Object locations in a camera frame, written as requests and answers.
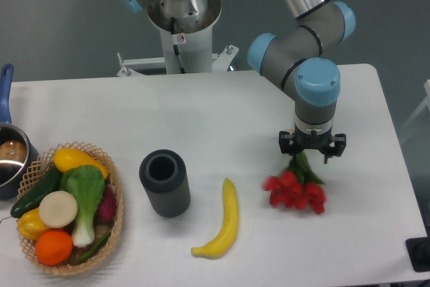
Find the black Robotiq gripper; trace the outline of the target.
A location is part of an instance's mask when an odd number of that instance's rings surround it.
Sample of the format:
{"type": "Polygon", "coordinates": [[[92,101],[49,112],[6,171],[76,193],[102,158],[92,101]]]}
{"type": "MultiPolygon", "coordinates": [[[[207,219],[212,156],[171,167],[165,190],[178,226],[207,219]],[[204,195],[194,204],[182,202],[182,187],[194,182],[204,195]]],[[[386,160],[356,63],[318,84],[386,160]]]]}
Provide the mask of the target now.
{"type": "Polygon", "coordinates": [[[282,154],[295,155],[297,151],[305,149],[319,150],[324,155],[324,163],[333,157],[340,157],[346,148],[346,134],[331,134],[330,131],[322,134],[312,132],[306,134],[301,130],[294,133],[280,131],[278,144],[282,154]]]}

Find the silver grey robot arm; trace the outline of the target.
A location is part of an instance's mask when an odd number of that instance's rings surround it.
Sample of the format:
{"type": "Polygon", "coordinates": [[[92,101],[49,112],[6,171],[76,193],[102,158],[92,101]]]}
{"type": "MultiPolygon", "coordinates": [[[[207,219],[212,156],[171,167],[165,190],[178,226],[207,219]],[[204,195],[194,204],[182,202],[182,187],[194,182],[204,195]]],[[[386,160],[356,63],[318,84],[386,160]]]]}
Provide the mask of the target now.
{"type": "MultiPolygon", "coordinates": [[[[130,11],[145,10],[159,30],[169,74],[214,70],[212,26],[220,17],[220,0],[121,1],[130,11]]],[[[298,26],[283,38],[266,33],[254,39],[248,64],[295,103],[294,131],[279,134],[281,152],[295,156],[313,149],[328,159],[339,157],[347,139],[332,129],[341,77],[322,55],[351,35],[354,13],[331,0],[285,1],[298,26]]]]}

